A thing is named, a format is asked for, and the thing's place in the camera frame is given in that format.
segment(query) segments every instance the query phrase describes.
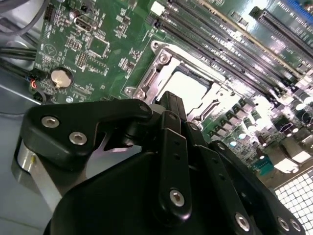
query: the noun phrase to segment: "integrated circuit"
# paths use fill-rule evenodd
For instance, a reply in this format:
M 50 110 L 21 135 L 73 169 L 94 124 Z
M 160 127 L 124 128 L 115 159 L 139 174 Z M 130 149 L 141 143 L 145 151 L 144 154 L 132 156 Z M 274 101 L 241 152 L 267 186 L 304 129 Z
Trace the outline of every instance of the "integrated circuit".
M 90 41 L 89 51 L 92 52 L 94 55 L 103 58 L 106 55 L 109 47 L 109 43 L 93 37 Z

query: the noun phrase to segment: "black plastic bracket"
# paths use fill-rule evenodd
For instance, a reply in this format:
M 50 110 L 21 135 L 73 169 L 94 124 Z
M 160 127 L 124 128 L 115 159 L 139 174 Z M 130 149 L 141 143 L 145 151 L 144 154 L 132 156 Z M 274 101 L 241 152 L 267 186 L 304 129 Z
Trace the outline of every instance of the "black plastic bracket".
M 60 124 L 47 128 L 42 124 L 44 117 L 55 117 Z M 119 127 L 124 121 L 148 121 L 151 117 L 150 107 L 138 99 L 45 105 L 31 108 L 25 114 L 21 138 L 28 149 L 57 166 L 79 170 L 97 147 L 98 132 Z M 73 132 L 83 133 L 87 142 L 83 145 L 71 143 L 69 136 Z

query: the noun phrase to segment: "green circuit board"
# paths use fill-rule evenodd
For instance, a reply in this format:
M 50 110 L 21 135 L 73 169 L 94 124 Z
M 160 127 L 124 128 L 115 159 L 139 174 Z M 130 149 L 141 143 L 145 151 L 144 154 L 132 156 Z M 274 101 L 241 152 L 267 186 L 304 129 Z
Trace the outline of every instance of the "green circuit board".
M 67 0 L 59 3 L 52 0 L 51 5 L 55 8 L 53 20 L 44 21 L 35 67 L 51 72 L 54 68 L 62 66 L 74 75 L 74 84 L 68 89 L 56 89 L 49 79 L 40 83 L 40 87 L 52 95 L 53 103 L 64 103 L 66 99 L 71 102 L 85 102 L 114 97 L 127 98 L 123 92 L 124 87 L 138 85 L 154 57 L 148 47 L 149 42 L 157 38 L 180 44 L 178 40 L 158 32 L 145 22 L 154 0 L 87 1 L 92 4 L 92 12 L 86 13 L 86 16 L 97 25 L 96 29 L 90 32 L 79 30 L 69 18 L 69 12 L 72 9 L 80 9 L 85 2 Z M 248 15 L 255 6 L 254 1 L 217 0 L 211 3 L 231 20 L 234 20 L 231 17 L 234 12 L 244 19 L 248 18 L 247 31 L 265 46 L 277 44 L 275 39 L 271 38 L 271 33 Z M 202 11 L 197 1 L 186 1 L 186 4 Z M 280 1 L 270 0 L 267 6 L 270 6 L 268 9 L 277 17 L 289 22 L 292 30 L 301 31 L 305 39 L 312 43 L 312 32 L 303 33 L 303 26 L 281 7 Z M 212 25 L 220 26 L 209 15 L 208 20 Z M 255 45 L 243 43 L 254 49 L 260 57 L 263 55 L 262 50 Z M 279 56 L 295 69 L 301 64 L 297 53 L 288 48 L 281 49 Z M 272 65 L 278 71 L 285 70 L 278 63 L 273 62 Z
M 164 6 L 163 16 L 151 12 L 155 1 Z M 206 1 L 271 50 L 276 57 L 257 46 L 201 2 L 203 0 L 174 0 L 171 3 L 168 0 L 65 0 L 60 3 L 51 0 L 35 61 L 35 68 L 47 72 L 48 76 L 38 81 L 37 85 L 49 95 L 49 102 L 56 104 L 129 98 L 125 88 L 138 87 L 155 58 L 150 47 L 153 40 L 177 45 L 196 56 L 197 48 L 202 48 L 212 55 L 214 61 L 205 63 L 223 74 L 233 90 L 241 91 L 243 97 L 251 100 L 257 96 L 256 92 L 236 79 L 238 74 L 267 91 L 272 89 L 271 84 L 277 83 L 277 74 L 292 80 L 300 79 L 313 71 L 313 64 L 306 61 L 301 52 L 285 44 L 250 15 L 256 6 L 266 9 L 303 43 L 313 48 L 312 28 L 288 8 L 283 0 Z M 78 20 L 88 22 L 89 28 L 83 28 Z M 160 22 L 167 24 L 167 27 L 163 27 Z M 176 31 L 180 33 L 180 37 L 175 34 Z M 260 68 L 259 63 L 270 72 Z M 59 67 L 73 75 L 72 85 L 68 88 L 57 88 L 49 77 Z M 231 107 L 221 109 L 204 120 L 203 135 L 207 141 L 210 141 L 209 132 L 214 131 L 229 109 Z M 289 116 L 293 123 L 301 127 L 301 122 L 294 118 L 290 107 L 282 110 L 281 114 Z M 284 138 L 275 129 L 265 129 L 260 133 L 268 141 Z M 253 142 L 257 139 L 254 133 L 249 134 L 251 138 L 238 140 L 233 151 L 242 160 L 250 159 L 245 163 L 251 166 L 257 161 L 253 158 Z

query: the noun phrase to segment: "motherboard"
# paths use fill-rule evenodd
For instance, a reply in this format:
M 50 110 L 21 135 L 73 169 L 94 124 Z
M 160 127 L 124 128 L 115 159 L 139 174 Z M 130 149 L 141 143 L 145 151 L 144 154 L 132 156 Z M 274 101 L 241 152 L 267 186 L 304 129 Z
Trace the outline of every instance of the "motherboard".
M 293 0 L 52 0 L 35 61 L 46 76 L 36 84 L 55 104 L 127 98 L 151 104 L 171 91 L 207 141 L 224 141 L 262 174 L 278 165 L 272 149 L 283 149 L 293 165 L 280 170 L 293 172 L 295 153 L 286 153 L 283 143 L 311 136 L 309 6 Z M 299 130 L 306 136 L 295 140 Z

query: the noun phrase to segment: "black dimm slot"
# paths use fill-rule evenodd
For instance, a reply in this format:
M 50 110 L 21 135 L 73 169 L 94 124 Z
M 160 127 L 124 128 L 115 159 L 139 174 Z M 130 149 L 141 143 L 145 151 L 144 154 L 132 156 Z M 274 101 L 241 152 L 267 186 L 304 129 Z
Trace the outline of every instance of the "black dimm slot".
M 234 78 L 238 79 L 239 81 L 242 81 L 244 84 L 246 84 L 248 87 L 252 88 L 253 90 L 257 91 L 261 95 L 268 97 L 270 93 L 266 91 L 263 87 L 260 87 L 258 84 L 253 84 L 250 79 L 244 80 L 242 77 L 244 76 L 243 74 L 239 74 L 235 69 L 229 66 L 226 62 L 223 60 L 216 59 L 217 57 L 212 54 L 211 52 L 203 49 L 201 45 L 198 43 L 190 40 L 187 38 L 185 35 L 183 35 L 181 32 L 176 30 L 174 27 L 172 27 L 170 24 L 164 22 L 160 28 L 167 32 L 169 35 L 172 35 L 174 37 L 177 37 L 181 39 L 183 42 L 187 43 L 191 48 L 193 48 L 195 51 L 198 53 L 200 52 L 203 57 L 207 58 L 208 61 L 210 61 L 212 64 L 217 65 L 218 67 L 222 68 L 223 70 L 227 71 L 231 76 Z
M 181 2 L 180 0 L 173 0 L 173 4 L 176 6 L 179 6 L 180 8 L 184 9 L 185 11 L 189 12 L 190 14 L 192 14 L 194 17 L 197 17 L 198 20 L 202 21 L 204 24 L 206 24 L 207 26 L 209 26 L 209 24 L 204 20 L 206 17 L 204 15 L 200 15 L 199 12 L 193 8 L 188 6 L 184 0 L 183 2 Z M 203 6 L 199 6 L 200 8 L 202 8 L 204 11 L 206 11 L 208 13 L 208 15 L 213 19 L 213 21 L 216 21 L 218 24 L 223 25 L 224 27 L 229 28 L 232 31 L 236 31 L 235 28 L 233 28 L 231 25 L 227 24 L 225 21 L 223 21 L 221 18 L 219 18 L 218 16 L 212 14 L 211 12 L 209 12 L 205 7 Z M 228 35 L 228 33 L 225 33 L 224 31 L 222 31 L 222 29 L 220 28 L 214 28 L 215 31 L 219 31 L 222 32 L 223 34 L 226 34 L 227 37 L 229 38 L 230 35 Z M 254 60 L 257 61 L 257 63 L 262 64 L 263 66 L 265 66 L 268 70 L 271 70 L 272 73 L 276 74 L 277 77 L 280 78 L 281 81 L 285 80 L 284 75 L 280 72 L 278 72 L 277 70 L 275 70 L 272 66 L 268 65 L 267 63 L 265 63 L 263 60 L 257 58 L 256 56 L 253 55 L 254 51 L 249 50 L 248 48 L 246 48 L 244 45 L 242 45 L 239 42 L 234 41 L 231 38 L 232 42 L 234 44 L 236 44 L 242 51 L 244 51 L 246 54 L 249 54 L 250 57 L 254 57 Z
M 277 95 L 280 95 L 282 90 L 279 87 L 276 87 L 276 84 L 274 82 L 268 82 L 267 78 L 261 74 L 259 71 L 257 71 L 255 68 L 253 68 L 251 65 L 249 65 L 247 62 L 240 60 L 237 56 L 235 56 L 229 49 L 226 47 L 218 44 L 214 40 L 210 39 L 207 35 L 204 34 L 203 31 L 200 31 L 197 27 L 194 27 L 193 25 L 189 24 L 187 20 L 181 20 L 180 17 L 175 13 L 171 12 L 170 16 L 167 16 L 168 19 L 170 19 L 172 22 L 178 22 L 179 24 L 186 27 L 186 29 L 189 29 L 190 31 L 197 34 L 199 37 L 203 39 L 203 41 L 210 45 L 214 50 L 219 51 L 220 53 L 223 53 L 227 56 L 227 58 L 236 65 L 237 68 L 240 69 L 239 72 L 245 74 L 246 71 L 251 73 L 255 78 L 261 80 L 263 83 L 265 83 L 269 89 L 271 89 L 273 86 L 275 87 L 275 92 L 278 90 Z
M 261 23 L 263 26 L 265 26 L 267 29 L 269 29 L 275 37 L 277 37 L 281 42 L 284 44 L 287 44 L 287 47 L 291 47 L 293 51 L 298 53 L 300 56 L 303 57 L 303 60 L 313 65 L 313 57 L 311 57 L 309 54 L 306 53 L 303 49 L 301 49 L 297 44 L 293 43 L 291 40 L 289 40 L 288 37 L 286 37 L 284 34 L 282 34 L 280 31 L 278 31 L 276 28 L 274 28 L 270 23 L 268 23 L 264 18 L 259 18 L 259 23 Z
M 220 36 L 222 36 L 225 40 L 230 41 L 233 43 L 234 48 L 238 50 L 241 54 L 246 55 L 247 57 L 250 57 L 251 60 L 254 60 L 257 64 L 261 65 L 260 67 L 266 71 L 268 74 L 270 74 L 274 79 L 277 79 L 279 81 L 285 80 L 284 75 L 279 73 L 277 70 L 275 70 L 271 65 L 267 64 L 264 60 L 261 60 L 257 56 L 253 54 L 253 52 L 250 52 L 244 45 L 237 42 L 233 38 L 230 37 L 230 35 L 226 32 L 224 32 L 221 28 L 213 28 L 205 19 L 203 15 L 200 15 L 198 11 L 195 10 L 195 8 L 188 8 L 184 4 L 180 4 L 179 2 L 172 4 L 177 9 L 183 9 L 185 12 L 188 12 L 189 14 L 193 15 L 194 18 L 201 21 L 204 25 L 206 25 L 208 28 L 214 30 L 216 33 L 218 33 Z M 216 22 L 223 25 L 224 27 L 228 27 L 230 30 L 233 29 L 230 25 L 226 25 L 225 22 L 222 21 L 222 19 L 218 18 L 217 16 L 214 16 L 213 14 L 210 15 Z
M 299 47 L 301 47 L 304 51 L 307 51 L 309 53 L 308 55 L 313 55 L 313 48 L 311 46 L 303 42 L 297 35 L 295 35 L 295 33 L 293 33 L 290 29 L 284 26 L 268 11 L 264 10 L 262 17 L 264 17 L 268 21 L 268 23 L 270 23 L 277 30 L 282 31 L 282 33 L 284 33 L 286 37 L 289 37 L 290 40 L 292 40 L 296 45 L 299 45 Z

